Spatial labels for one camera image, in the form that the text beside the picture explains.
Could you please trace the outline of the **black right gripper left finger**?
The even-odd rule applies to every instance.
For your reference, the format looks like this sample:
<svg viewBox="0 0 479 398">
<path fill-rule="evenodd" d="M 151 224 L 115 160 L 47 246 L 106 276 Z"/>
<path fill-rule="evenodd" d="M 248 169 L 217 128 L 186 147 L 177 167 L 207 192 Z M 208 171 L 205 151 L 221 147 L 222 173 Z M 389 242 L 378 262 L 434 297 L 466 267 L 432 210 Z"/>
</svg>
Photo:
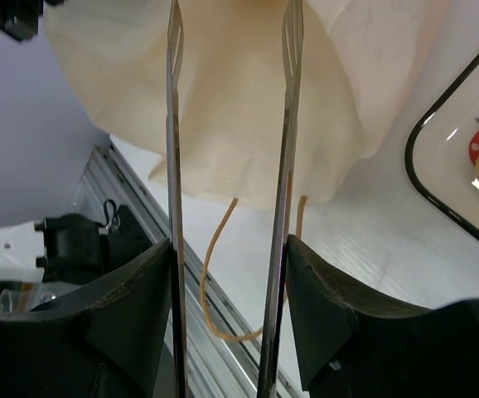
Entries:
<svg viewBox="0 0 479 398">
<path fill-rule="evenodd" d="M 27 312 L 0 314 L 0 397 L 150 397 L 171 303 L 172 248 Z"/>
</svg>

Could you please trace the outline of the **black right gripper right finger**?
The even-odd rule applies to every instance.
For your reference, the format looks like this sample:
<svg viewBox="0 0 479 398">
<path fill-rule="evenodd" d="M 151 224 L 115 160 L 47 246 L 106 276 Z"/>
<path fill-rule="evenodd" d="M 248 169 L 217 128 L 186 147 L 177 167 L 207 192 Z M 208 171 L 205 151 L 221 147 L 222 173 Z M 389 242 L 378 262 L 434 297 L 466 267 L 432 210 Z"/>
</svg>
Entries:
<svg viewBox="0 0 479 398">
<path fill-rule="evenodd" d="M 479 397 L 479 298 L 430 309 L 383 294 L 288 238 L 302 388 L 313 397 Z"/>
</svg>

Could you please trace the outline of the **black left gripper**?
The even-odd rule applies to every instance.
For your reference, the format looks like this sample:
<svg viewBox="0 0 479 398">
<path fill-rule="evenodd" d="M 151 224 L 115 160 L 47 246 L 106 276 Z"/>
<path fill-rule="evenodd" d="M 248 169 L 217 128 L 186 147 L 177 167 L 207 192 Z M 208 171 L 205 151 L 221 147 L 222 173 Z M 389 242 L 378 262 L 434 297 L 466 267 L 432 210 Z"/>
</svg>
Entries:
<svg viewBox="0 0 479 398">
<path fill-rule="evenodd" d="M 0 32 L 14 41 L 30 41 L 39 32 L 44 6 L 58 7 L 64 0 L 0 0 Z"/>
</svg>

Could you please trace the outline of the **metal tongs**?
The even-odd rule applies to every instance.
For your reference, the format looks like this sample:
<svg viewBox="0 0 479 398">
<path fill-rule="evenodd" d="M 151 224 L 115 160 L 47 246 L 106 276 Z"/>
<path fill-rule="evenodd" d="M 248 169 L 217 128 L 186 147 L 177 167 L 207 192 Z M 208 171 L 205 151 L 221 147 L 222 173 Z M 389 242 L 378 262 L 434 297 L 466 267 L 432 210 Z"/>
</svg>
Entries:
<svg viewBox="0 0 479 398">
<path fill-rule="evenodd" d="M 166 52 L 166 149 L 169 236 L 176 255 L 173 275 L 173 345 L 176 395 L 187 393 L 186 305 L 184 279 L 184 239 L 182 229 L 181 156 L 178 120 L 178 81 L 183 57 L 183 21 L 177 1 L 170 6 Z M 274 397 L 277 387 L 278 348 L 284 304 L 289 217 L 292 209 L 293 169 L 298 135 L 298 107 L 302 73 L 302 2 L 286 7 L 282 27 L 283 69 L 286 81 L 282 145 L 278 172 L 269 256 L 269 277 L 264 309 L 262 347 L 259 359 L 257 395 Z"/>
</svg>

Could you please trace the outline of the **beige paper bag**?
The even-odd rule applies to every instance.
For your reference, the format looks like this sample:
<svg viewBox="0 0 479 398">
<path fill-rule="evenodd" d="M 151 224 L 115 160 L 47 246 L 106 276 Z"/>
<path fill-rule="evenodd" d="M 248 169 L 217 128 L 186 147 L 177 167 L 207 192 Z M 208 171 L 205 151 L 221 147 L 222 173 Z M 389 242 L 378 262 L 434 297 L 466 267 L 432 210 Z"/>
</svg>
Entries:
<svg viewBox="0 0 479 398">
<path fill-rule="evenodd" d="M 44 31 L 92 123 L 166 152 L 178 93 L 182 190 L 265 208 L 284 110 L 297 98 L 293 196 L 333 198 L 402 109 L 446 1 L 67 1 Z"/>
</svg>

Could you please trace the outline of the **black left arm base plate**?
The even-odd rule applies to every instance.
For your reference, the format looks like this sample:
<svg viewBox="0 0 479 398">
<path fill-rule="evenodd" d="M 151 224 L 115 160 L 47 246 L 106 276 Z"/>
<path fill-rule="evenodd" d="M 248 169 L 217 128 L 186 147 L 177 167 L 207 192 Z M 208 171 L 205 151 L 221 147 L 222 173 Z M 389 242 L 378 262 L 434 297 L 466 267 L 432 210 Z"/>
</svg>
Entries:
<svg viewBox="0 0 479 398">
<path fill-rule="evenodd" d="M 44 283 L 85 285 L 125 265 L 152 246 L 128 206 L 103 203 L 104 221 L 77 213 L 34 225 L 43 234 L 45 254 L 36 258 Z"/>
</svg>

